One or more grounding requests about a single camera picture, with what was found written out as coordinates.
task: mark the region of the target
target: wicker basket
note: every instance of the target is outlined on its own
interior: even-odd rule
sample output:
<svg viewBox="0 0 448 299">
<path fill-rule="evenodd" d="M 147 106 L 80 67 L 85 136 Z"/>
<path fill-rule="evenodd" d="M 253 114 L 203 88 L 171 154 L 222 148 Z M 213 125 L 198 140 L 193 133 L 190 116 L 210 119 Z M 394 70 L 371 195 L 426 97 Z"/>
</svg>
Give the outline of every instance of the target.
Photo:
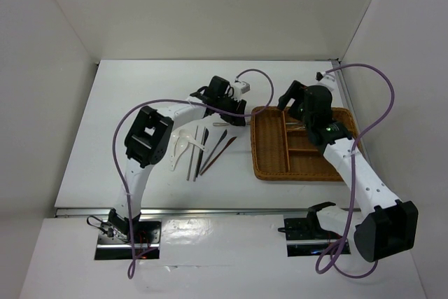
<svg viewBox="0 0 448 299">
<path fill-rule="evenodd" d="M 261 110 L 261 106 L 252 112 Z M 333 118 L 355 136 L 358 131 L 349 110 L 332 108 Z M 336 169 L 308 141 L 305 130 L 285 111 L 270 106 L 251 119 L 253 170 L 261 180 L 342 181 Z"/>
</svg>

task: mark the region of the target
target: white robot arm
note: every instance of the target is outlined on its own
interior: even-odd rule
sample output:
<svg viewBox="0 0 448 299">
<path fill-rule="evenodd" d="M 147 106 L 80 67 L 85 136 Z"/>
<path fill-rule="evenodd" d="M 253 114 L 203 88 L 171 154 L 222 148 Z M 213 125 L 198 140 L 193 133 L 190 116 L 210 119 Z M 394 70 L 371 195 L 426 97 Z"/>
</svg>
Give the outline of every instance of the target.
<svg viewBox="0 0 448 299">
<path fill-rule="evenodd" d="M 246 101 L 241 97 L 249 90 L 250 85 L 246 82 L 229 83 L 223 78 L 214 76 L 208 87 L 199 89 L 187 98 L 187 101 L 192 104 L 175 104 L 158 110 L 149 106 L 140 109 L 125 138 L 128 159 L 125 179 L 131 199 L 134 230 L 138 230 L 141 199 L 149 174 L 165 155 L 172 130 L 213 113 L 207 107 L 194 105 L 194 103 L 205 103 L 223 111 L 244 114 Z M 221 114 L 221 118 L 231 125 L 244 126 L 246 124 L 244 118 L 224 114 Z M 127 192 L 122 188 L 117 202 L 109 212 L 108 221 L 122 235 L 129 237 L 131 233 L 128 218 Z"/>
<path fill-rule="evenodd" d="M 349 243 L 354 243 L 368 262 L 411 249 L 417 228 L 417 208 L 410 201 L 402 202 L 386 186 L 358 148 L 352 152 L 355 139 L 340 121 L 333 120 L 331 91 L 337 85 L 335 78 L 318 73 L 316 79 L 318 83 L 310 86 L 294 81 L 286 94 L 280 97 L 278 108 L 284 110 L 289 101 L 294 99 L 288 114 L 304 123 L 310 142 L 337 170 L 349 188 L 352 186 L 353 173 L 351 157 L 355 156 L 355 196 L 363 216 L 353 217 Z M 316 214 L 318 223 L 315 226 L 318 229 L 342 236 L 347 223 L 347 211 L 331 202 L 310 209 Z"/>
</svg>

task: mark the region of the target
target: white utensil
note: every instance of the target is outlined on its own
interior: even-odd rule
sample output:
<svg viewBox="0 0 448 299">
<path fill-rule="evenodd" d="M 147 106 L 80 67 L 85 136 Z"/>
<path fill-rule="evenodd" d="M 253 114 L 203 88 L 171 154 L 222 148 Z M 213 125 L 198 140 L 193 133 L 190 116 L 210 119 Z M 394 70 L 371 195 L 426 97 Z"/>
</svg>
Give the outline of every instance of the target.
<svg viewBox="0 0 448 299">
<path fill-rule="evenodd" d="M 205 148 L 205 146 L 202 145 L 199 141 L 197 141 L 194 138 L 194 136 L 191 133 L 189 133 L 189 131 L 187 131 L 185 129 L 179 130 L 179 139 L 180 138 L 186 138 L 189 143 L 192 143 L 193 145 L 199 147 L 204 152 L 207 152 L 207 149 Z"/>
<path fill-rule="evenodd" d="M 170 160 L 171 160 L 171 167 L 170 170 L 174 171 L 176 168 L 177 160 L 181 157 L 182 153 L 184 153 L 188 147 L 188 144 L 190 142 L 185 137 L 179 137 L 177 139 L 176 145 L 174 147 L 174 154 L 171 154 Z"/>
</svg>

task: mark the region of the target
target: metal utensil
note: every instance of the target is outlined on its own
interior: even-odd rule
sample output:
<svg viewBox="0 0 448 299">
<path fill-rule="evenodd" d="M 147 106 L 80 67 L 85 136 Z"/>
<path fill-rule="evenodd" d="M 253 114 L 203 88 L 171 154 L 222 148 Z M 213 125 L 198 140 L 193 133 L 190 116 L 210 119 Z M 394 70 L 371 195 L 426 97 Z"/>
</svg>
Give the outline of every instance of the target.
<svg viewBox="0 0 448 299">
<path fill-rule="evenodd" d="M 204 127 L 204 132 L 202 133 L 202 140 L 201 140 L 202 145 L 205 146 L 205 143 L 207 142 L 207 138 L 209 138 L 209 130 L 206 127 Z M 193 181 L 196 181 L 196 178 L 199 175 L 199 168 L 201 167 L 203 155 L 204 155 L 204 151 L 200 151 L 199 155 L 197 156 L 196 170 L 195 170 L 195 176 L 193 177 Z"/>
<path fill-rule="evenodd" d="M 219 144 L 221 144 L 221 142 L 224 140 L 224 138 L 227 136 L 227 130 L 224 130 L 223 134 L 221 135 L 221 138 L 218 140 L 218 143 L 216 143 L 215 147 L 213 148 L 213 150 L 211 150 L 209 156 L 207 157 L 207 159 L 204 161 L 204 164 L 202 165 L 200 171 L 201 171 L 201 175 L 202 175 L 202 171 L 204 170 L 205 165 L 207 165 L 207 163 L 210 161 L 211 156 L 213 155 L 213 153 L 215 153 L 216 149 L 218 148 Z"/>
<path fill-rule="evenodd" d="M 229 147 L 230 144 L 233 143 L 233 141 L 234 141 L 235 139 L 236 139 L 236 137 L 232 137 L 232 138 L 229 139 L 229 141 L 226 143 L 226 145 L 225 145 L 224 148 L 221 150 L 221 152 L 218 153 L 218 154 L 216 155 L 216 157 L 209 163 L 209 165 L 208 165 L 207 167 L 205 167 L 205 169 L 201 172 L 201 175 L 203 175 L 203 173 L 205 173 L 205 172 L 210 168 L 210 166 L 212 166 L 212 164 L 215 163 L 216 159 L 218 159 L 219 156 L 220 156 L 221 154 L 223 154 L 223 152 L 225 151 L 225 149 L 226 149 L 227 147 Z"/>
<path fill-rule="evenodd" d="M 199 128 L 199 126 L 196 125 L 195 140 L 196 140 L 196 137 L 197 137 L 197 129 L 198 128 Z M 193 163 L 193 156 L 194 156 L 194 154 L 195 154 L 195 147 L 193 146 L 193 149 L 191 150 L 190 164 L 188 165 L 187 181 L 190 180 L 191 164 Z"/>
</svg>

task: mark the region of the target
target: white table surface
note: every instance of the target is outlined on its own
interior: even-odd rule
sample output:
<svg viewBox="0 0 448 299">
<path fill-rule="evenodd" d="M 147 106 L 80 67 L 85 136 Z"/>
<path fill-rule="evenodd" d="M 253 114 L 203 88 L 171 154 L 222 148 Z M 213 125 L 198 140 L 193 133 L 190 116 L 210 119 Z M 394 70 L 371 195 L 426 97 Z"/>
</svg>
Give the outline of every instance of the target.
<svg viewBox="0 0 448 299">
<path fill-rule="evenodd" d="M 129 260 L 93 259 L 98 230 L 84 218 L 46 219 L 20 298 L 425 298 L 410 252 L 381 260 L 366 279 L 318 275 L 316 256 L 287 257 L 283 224 L 278 215 L 164 218 L 160 259 L 139 261 L 128 280 Z M 337 264 L 370 268 L 352 255 Z"/>
<path fill-rule="evenodd" d="M 239 72 L 248 68 L 259 68 L 271 76 L 276 90 L 271 105 L 275 106 L 293 80 L 312 84 L 317 71 L 331 67 L 331 62 L 101 61 L 55 206 L 113 206 L 121 183 L 112 161 L 111 140 L 118 121 L 133 106 L 151 99 L 185 99 L 199 87 L 208 85 L 212 76 L 233 81 Z M 270 93 L 264 76 L 253 72 L 241 79 L 251 85 L 251 91 L 244 95 L 248 102 L 246 112 L 264 105 Z M 342 106 L 339 91 L 333 93 L 332 105 Z M 124 137 L 134 117 L 128 118 L 118 137 L 118 155 L 123 168 Z M 194 133 L 196 125 L 206 125 L 210 131 L 207 144 L 213 146 L 224 130 L 224 127 L 211 126 L 213 121 L 220 121 L 219 116 L 192 122 L 184 128 Z M 258 180 L 253 173 L 250 127 L 228 127 L 227 130 L 228 137 L 237 135 L 237 140 L 196 182 L 186 181 L 190 149 L 183 154 L 174 172 L 169 171 L 166 155 L 151 172 L 142 207 L 286 209 L 307 208 L 324 201 L 348 206 L 349 189 L 343 183 Z"/>
</svg>

